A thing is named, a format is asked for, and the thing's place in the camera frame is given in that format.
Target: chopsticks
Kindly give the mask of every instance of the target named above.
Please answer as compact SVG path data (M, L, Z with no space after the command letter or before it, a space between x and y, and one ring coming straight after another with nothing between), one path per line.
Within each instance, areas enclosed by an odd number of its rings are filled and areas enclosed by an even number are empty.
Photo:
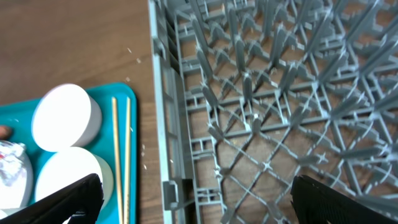
M119 223L130 224L131 100L129 97L127 97L127 102L126 102L126 144L125 144L126 170L124 173L124 205L122 201L123 196L122 196L122 182L121 182L121 170L120 170L118 105L115 97L112 97L112 117L113 117L113 142L114 142L114 159L116 163L116 187L118 195Z
M118 127L118 106L115 97L112 97L112 117L113 117L113 143L114 160L116 163L116 187L118 194L119 223L123 224L123 201L122 201L122 182L120 171L120 148L119 148L119 127Z
M124 224L130 223L130 172L131 172L131 101L126 103L126 162L124 176Z

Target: crumpled foil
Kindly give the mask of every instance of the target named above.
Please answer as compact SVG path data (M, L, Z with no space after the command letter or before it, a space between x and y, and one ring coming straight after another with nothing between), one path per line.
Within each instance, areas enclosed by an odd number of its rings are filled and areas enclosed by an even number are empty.
M22 143L0 141L0 178L5 186L11 186L22 172L25 149Z

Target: dish rack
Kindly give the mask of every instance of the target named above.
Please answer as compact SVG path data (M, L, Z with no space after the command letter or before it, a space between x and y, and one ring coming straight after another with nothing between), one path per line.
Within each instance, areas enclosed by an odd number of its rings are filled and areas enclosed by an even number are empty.
M397 15L149 0L164 223L295 223L300 174L398 220Z

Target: teal tray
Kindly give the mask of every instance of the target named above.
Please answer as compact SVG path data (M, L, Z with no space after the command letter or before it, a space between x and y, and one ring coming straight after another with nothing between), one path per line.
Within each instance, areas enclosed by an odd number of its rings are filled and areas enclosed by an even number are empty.
M136 222L137 189L137 99L134 92L123 83L112 83L87 90L87 93L99 104L103 121L97 137L84 148L103 158L111 167L114 175L114 187L111 199L99 213L97 223L119 223L116 199L115 161L113 149L113 125L111 98L118 100L119 142L121 149L122 182L124 186L124 145L126 124L126 98L131 99L131 192L130 222ZM39 148L33 140L31 122L34 110L40 99L0 106L0 124L14 128L10 141L22 142L27 146L27 155L32 163L34 185L29 205L34 203L35 183L45 162L53 155Z

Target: white dish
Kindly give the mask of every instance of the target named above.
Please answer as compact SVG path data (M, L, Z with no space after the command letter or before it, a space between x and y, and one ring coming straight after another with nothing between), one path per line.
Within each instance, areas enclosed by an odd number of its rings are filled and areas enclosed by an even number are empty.
M36 144L50 152L82 147L94 139L102 122L101 109L82 87L63 84L50 90L32 119Z
M35 201L80 180L88 174L98 174L103 184L104 208L113 191L113 174L100 157L80 147L70 147L54 154L43 166L37 178Z
M21 211L22 209L24 209L25 207L21 207L21 208L8 208L8 209L0 209L0 219L6 218L16 212Z

